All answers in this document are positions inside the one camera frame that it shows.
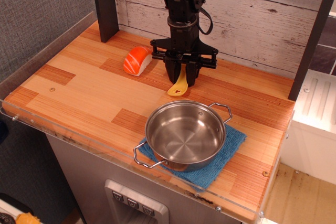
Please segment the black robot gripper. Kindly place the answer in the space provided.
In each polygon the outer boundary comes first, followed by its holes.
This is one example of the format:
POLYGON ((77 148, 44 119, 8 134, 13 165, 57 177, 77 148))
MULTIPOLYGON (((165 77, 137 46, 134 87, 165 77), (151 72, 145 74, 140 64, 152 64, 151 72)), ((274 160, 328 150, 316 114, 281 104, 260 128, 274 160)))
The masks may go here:
POLYGON ((176 83, 180 76, 180 62, 187 63, 185 67, 186 80, 188 86, 191 87, 198 77, 199 64, 201 67, 211 69, 217 67, 218 50, 200 40, 198 19, 187 22, 175 22, 168 19, 167 23, 171 36, 165 39, 154 39, 150 42, 153 48, 152 57, 163 60, 167 56, 164 63, 168 78, 172 83, 176 83), (196 58, 196 62, 191 62, 192 57, 196 58))

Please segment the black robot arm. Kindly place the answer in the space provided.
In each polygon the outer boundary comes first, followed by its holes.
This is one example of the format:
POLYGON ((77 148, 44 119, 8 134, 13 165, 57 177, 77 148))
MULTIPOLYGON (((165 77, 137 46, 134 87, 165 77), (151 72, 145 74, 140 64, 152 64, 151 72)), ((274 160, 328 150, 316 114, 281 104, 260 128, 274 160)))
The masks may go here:
MULTIPOLYGON (((119 30, 115 0, 94 0, 98 15, 100 38, 107 42, 119 30)), ((202 67, 216 68, 218 50, 204 44, 199 38, 203 32, 199 14, 210 18, 202 8, 205 0, 164 0, 169 11, 167 23, 170 37, 152 40, 152 57, 163 60, 169 80, 175 83, 185 66, 186 80, 193 86, 202 67)))

